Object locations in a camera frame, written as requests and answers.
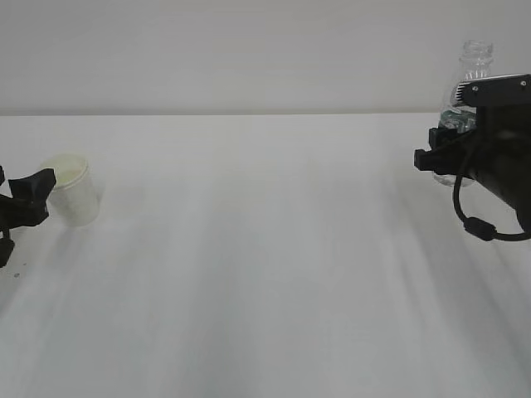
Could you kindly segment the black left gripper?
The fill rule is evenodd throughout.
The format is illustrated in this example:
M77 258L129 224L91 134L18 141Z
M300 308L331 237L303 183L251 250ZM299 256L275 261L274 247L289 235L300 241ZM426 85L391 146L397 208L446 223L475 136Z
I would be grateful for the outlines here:
M0 166L0 185L5 182ZM4 268L14 250L11 229L40 225L48 216L46 201L56 185L52 168L44 168L35 174L7 181L11 196L1 195L0 267Z

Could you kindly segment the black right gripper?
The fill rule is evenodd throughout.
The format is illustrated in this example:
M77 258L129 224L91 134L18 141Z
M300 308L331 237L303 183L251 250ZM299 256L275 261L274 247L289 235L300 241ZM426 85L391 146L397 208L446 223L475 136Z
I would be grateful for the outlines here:
M415 168L456 176L464 162L455 181L456 195L463 177L468 177L500 199L530 198L528 105L480 106L476 129L459 133L457 129L431 128L428 144L429 150L415 150Z

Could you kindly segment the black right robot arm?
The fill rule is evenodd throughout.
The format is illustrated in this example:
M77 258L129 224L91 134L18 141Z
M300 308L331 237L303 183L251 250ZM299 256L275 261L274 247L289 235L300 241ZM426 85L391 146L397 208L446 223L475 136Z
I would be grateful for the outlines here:
M530 106L479 108L474 129L429 131L431 149L414 152L423 172L469 178L513 208L523 232L505 240L530 237Z

